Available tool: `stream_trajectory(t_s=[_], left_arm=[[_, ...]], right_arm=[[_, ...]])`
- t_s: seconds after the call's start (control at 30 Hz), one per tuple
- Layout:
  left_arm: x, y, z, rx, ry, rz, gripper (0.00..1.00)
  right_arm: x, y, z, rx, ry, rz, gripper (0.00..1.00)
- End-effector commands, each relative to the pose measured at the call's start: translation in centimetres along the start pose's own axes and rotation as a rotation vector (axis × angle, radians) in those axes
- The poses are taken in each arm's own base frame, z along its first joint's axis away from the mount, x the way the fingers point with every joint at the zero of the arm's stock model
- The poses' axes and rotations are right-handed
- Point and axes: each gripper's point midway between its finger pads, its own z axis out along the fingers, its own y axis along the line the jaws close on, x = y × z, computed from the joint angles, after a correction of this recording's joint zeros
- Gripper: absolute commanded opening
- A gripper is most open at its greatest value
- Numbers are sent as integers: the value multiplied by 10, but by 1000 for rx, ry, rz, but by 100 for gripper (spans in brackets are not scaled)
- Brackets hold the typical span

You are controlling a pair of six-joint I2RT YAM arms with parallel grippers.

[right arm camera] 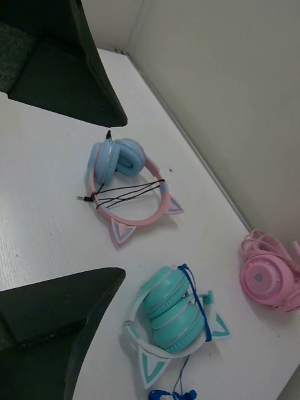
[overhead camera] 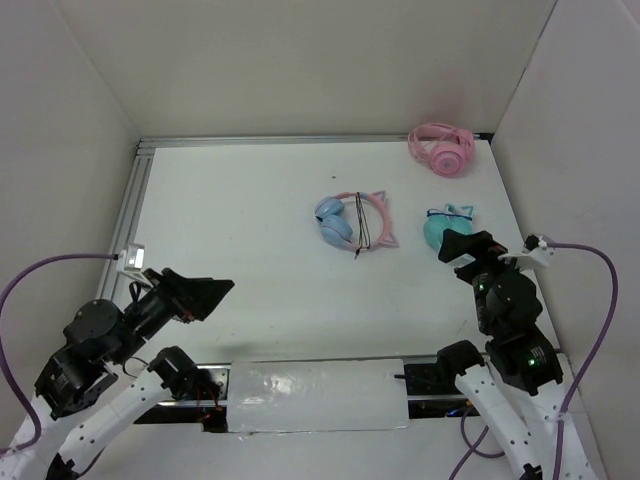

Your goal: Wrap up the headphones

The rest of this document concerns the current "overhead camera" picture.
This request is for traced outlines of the blue pink cat-ear headphones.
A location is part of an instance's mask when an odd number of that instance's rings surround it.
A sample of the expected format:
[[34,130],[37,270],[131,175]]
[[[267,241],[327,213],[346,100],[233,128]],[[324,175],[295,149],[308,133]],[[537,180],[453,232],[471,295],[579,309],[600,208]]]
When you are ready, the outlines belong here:
[[[358,238],[344,217],[345,201],[352,201],[358,221]],[[364,204],[370,205],[380,216],[381,231],[373,238]],[[344,192],[323,198],[314,209],[314,218],[324,241],[341,250],[351,251],[357,258],[360,254],[381,248],[398,248],[399,241],[393,232],[393,224],[387,206],[387,192]]]

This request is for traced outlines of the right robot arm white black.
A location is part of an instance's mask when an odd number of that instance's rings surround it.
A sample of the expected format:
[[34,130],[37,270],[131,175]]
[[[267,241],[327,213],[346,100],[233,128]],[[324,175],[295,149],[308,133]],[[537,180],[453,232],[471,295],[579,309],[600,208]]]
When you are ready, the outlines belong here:
[[517,479],[593,479],[595,471],[569,412],[576,383],[537,326],[542,303],[526,271],[549,266],[558,244],[529,236],[513,253],[486,231],[443,233],[441,262],[463,260],[456,277],[473,289],[483,352],[459,341],[437,354],[436,379],[479,413]]

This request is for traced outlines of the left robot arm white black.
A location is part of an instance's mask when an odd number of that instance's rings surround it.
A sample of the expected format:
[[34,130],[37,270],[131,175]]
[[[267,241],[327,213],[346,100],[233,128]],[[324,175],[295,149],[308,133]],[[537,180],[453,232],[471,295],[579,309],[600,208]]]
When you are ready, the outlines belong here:
[[131,303],[84,304],[64,330],[28,402],[34,439],[20,427],[1,455],[4,479],[78,479],[104,449],[157,403],[193,393],[220,397],[220,387],[178,346],[165,347],[106,406],[85,417],[125,365],[169,321],[205,320],[232,290],[228,279],[186,278],[147,269],[129,285]]

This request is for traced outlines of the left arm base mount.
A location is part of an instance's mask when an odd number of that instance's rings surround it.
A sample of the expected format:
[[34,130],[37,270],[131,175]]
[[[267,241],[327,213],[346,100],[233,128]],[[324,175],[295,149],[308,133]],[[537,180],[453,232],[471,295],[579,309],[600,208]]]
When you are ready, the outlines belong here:
[[230,364],[199,364],[207,373],[180,400],[163,400],[134,421],[135,425],[197,425],[207,433],[227,433]]

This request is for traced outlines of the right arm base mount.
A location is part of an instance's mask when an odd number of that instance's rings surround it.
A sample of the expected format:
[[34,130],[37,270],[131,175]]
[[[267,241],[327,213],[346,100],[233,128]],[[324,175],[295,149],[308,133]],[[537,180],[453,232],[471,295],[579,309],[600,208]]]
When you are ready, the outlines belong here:
[[435,363],[405,363],[394,378],[406,388],[411,420],[460,418],[471,406],[465,395],[445,382]]

